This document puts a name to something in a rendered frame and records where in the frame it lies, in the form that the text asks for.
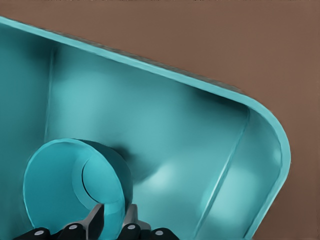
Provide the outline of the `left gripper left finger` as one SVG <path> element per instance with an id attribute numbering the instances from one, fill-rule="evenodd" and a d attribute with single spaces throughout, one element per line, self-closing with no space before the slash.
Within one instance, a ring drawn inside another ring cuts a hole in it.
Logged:
<path id="1" fill-rule="evenodd" d="M 104 228 L 104 205 L 98 203 L 80 221 L 67 224 L 56 240 L 98 240 Z"/>

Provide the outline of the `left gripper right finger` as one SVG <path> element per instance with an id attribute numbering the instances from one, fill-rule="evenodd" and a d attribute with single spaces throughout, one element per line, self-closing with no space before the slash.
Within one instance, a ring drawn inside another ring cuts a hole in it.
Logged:
<path id="1" fill-rule="evenodd" d="M 127 209 L 119 240 L 151 240 L 151 225 L 139 220 L 136 204 L 131 204 Z"/>

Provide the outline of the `teal cup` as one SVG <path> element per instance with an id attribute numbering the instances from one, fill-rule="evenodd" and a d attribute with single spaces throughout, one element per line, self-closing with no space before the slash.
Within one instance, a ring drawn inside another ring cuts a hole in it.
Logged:
<path id="1" fill-rule="evenodd" d="M 115 240 L 133 199 L 131 171 L 123 157 L 101 143 L 63 138 L 42 145 L 30 158 L 23 200 L 33 227 L 52 233 L 83 220 L 104 205 L 101 240 Z"/>

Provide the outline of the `teal plastic box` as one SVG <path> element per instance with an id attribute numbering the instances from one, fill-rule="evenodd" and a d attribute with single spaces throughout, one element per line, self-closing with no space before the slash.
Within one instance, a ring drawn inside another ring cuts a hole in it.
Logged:
<path id="1" fill-rule="evenodd" d="M 278 119 L 236 89 L 0 16 L 0 240 L 37 228 L 24 176 L 59 139 L 120 154 L 138 219 L 180 240 L 252 240 L 291 164 Z"/>

